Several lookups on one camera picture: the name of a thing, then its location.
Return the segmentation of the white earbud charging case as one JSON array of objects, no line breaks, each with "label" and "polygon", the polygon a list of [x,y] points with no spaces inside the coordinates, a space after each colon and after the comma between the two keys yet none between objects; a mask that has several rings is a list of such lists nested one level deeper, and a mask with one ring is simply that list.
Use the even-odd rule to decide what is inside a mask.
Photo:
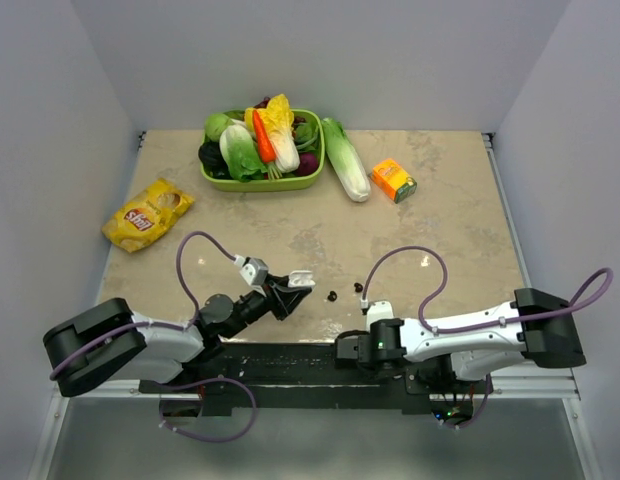
[{"label": "white earbud charging case", "polygon": [[295,270],[288,275],[289,288],[310,288],[316,285],[313,273],[310,270]]}]

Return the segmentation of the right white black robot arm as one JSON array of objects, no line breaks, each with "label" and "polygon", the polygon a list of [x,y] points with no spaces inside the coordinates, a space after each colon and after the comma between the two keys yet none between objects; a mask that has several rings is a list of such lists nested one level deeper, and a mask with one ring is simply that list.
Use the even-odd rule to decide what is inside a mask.
[{"label": "right white black robot arm", "polygon": [[511,302],[427,322],[399,318],[389,302],[375,302],[365,330],[335,340],[335,363],[381,374],[441,358],[435,379],[449,393],[525,360],[545,369],[586,363],[566,300],[532,288],[514,295]]}]

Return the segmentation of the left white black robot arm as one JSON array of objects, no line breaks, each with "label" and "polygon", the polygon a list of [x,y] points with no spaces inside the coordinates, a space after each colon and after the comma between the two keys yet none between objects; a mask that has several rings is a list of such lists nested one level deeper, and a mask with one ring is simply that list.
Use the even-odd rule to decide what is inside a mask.
[{"label": "left white black robot arm", "polygon": [[216,356],[224,339],[268,314],[286,319],[314,286],[309,271],[283,277],[268,274],[260,286],[236,301],[223,294],[211,296],[190,326],[153,319],[133,311],[125,299],[112,298],[44,335],[50,379],[65,397],[125,379],[186,392],[197,380],[191,361]]}]

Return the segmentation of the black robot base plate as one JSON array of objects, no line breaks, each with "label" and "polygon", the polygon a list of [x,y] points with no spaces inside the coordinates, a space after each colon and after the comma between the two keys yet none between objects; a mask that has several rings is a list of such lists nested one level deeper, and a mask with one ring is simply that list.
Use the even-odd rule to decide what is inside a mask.
[{"label": "black robot base plate", "polygon": [[473,401],[491,393],[479,380],[447,375],[441,358],[393,373],[338,370],[334,344],[228,343],[211,359],[194,360],[165,386],[143,380],[143,394],[161,396],[170,416],[228,416],[236,408],[394,410],[468,420]]}]

